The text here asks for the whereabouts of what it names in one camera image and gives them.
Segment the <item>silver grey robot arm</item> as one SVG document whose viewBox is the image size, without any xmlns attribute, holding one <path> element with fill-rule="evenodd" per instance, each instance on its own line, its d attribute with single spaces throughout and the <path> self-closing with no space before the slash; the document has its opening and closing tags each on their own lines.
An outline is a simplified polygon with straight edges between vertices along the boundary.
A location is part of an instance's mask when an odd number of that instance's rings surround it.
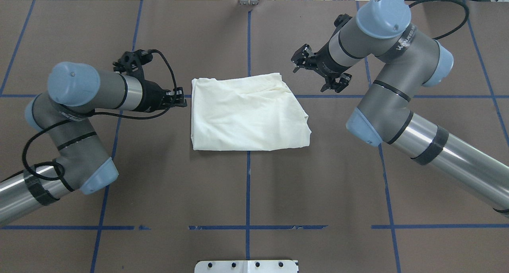
<svg viewBox="0 0 509 273">
<path fill-rule="evenodd" d="M 91 124 L 93 116 L 120 117 L 114 110 L 148 112 L 153 119 L 186 107 L 183 88 L 171 89 L 124 67 L 97 70 L 61 62 L 49 74 L 47 90 L 30 101 L 24 115 L 36 134 L 24 145 L 23 169 L 1 182 L 1 226 L 58 202 L 75 190 L 96 193 L 119 172 Z"/>
<path fill-rule="evenodd" d="M 294 72 L 321 77 L 321 91 L 342 92 L 349 70 L 366 57 L 384 64 L 346 128 L 369 146 L 391 145 L 415 163 L 436 167 L 508 217 L 508 166 L 413 112 L 422 87 L 445 79 L 455 59 L 412 22 L 404 0 L 370 0 L 338 14 L 323 46 L 304 44 L 291 55 Z M 190 138 L 198 151 L 274 151 L 311 143 L 308 115 L 280 73 L 242 79 L 192 80 Z"/>
</svg>

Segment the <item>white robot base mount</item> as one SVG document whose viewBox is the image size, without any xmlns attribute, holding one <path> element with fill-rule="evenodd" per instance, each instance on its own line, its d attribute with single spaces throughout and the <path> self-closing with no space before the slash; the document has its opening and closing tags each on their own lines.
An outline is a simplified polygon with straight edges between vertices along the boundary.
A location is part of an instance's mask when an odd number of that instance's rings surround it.
<svg viewBox="0 0 509 273">
<path fill-rule="evenodd" d="M 206 260 L 199 261 L 195 273 L 298 273 L 297 260 Z"/>
</svg>

